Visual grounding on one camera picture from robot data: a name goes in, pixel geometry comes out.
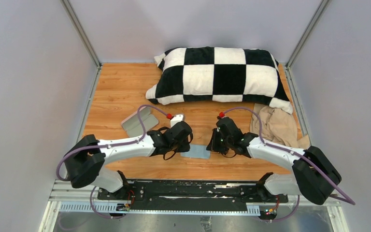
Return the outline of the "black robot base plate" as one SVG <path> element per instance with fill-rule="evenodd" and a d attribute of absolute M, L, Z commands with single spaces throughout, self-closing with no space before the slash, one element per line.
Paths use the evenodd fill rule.
<path fill-rule="evenodd" d="M 96 190 L 96 200 L 115 202 L 112 212 L 260 215 L 288 197 L 260 195 L 256 181 L 124 179 L 119 191 Z"/>

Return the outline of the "beige crumpled cloth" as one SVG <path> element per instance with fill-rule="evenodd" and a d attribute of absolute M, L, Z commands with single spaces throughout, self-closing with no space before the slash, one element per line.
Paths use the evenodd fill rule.
<path fill-rule="evenodd" d="M 251 133 L 259 134 L 261 126 L 261 135 L 266 140 L 294 148 L 307 149 L 310 146 L 309 136 L 300 133 L 292 114 L 258 103 L 254 105 L 253 111 L 261 120 L 252 116 L 249 127 Z"/>

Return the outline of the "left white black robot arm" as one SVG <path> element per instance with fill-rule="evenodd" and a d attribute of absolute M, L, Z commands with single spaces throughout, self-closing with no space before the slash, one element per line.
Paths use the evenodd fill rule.
<path fill-rule="evenodd" d="M 111 171 L 106 165 L 134 157 L 165 156 L 190 150 L 192 128 L 184 121 L 170 128 L 150 130 L 144 137 L 119 140 L 98 140 L 95 135 L 84 136 L 61 160 L 65 165 L 71 186 L 80 189 L 97 186 L 122 200 L 128 195 L 124 175 Z"/>

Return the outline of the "blue lens cloth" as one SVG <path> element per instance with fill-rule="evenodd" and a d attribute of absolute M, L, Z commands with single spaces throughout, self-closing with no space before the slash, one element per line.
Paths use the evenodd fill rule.
<path fill-rule="evenodd" d="M 190 145 L 190 150 L 184 153 L 181 153 L 181 157 L 193 158 L 193 159 L 209 159 L 211 152 L 206 149 L 204 145 Z"/>

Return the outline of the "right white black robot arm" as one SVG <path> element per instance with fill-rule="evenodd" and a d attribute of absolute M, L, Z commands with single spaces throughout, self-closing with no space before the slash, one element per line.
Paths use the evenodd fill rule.
<path fill-rule="evenodd" d="M 333 193 L 334 186 L 342 177 L 321 149 L 290 148 L 259 135 L 242 131 L 229 117 L 219 117 L 213 130 L 208 149 L 225 153 L 232 150 L 236 155 L 266 160 L 290 171 L 290 174 L 265 174 L 258 182 L 257 197 L 268 202 L 275 195 L 302 195 L 308 201 L 323 205 Z"/>

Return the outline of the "black white checkered pillow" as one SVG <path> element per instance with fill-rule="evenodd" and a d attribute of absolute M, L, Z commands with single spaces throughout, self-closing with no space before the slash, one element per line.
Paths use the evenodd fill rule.
<path fill-rule="evenodd" d="M 145 94 L 153 104 L 254 102 L 293 112 L 279 62 L 267 50 L 176 47 L 154 60 L 162 74 Z"/>

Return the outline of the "slotted aluminium rail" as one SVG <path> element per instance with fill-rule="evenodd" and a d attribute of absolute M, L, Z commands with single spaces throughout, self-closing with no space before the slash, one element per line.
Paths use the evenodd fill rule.
<path fill-rule="evenodd" d="M 131 179 L 115 193 L 56 181 L 47 204 L 54 212 L 104 214 L 263 216 L 272 209 L 312 206 L 304 197 L 281 194 L 262 199 L 254 181 Z"/>

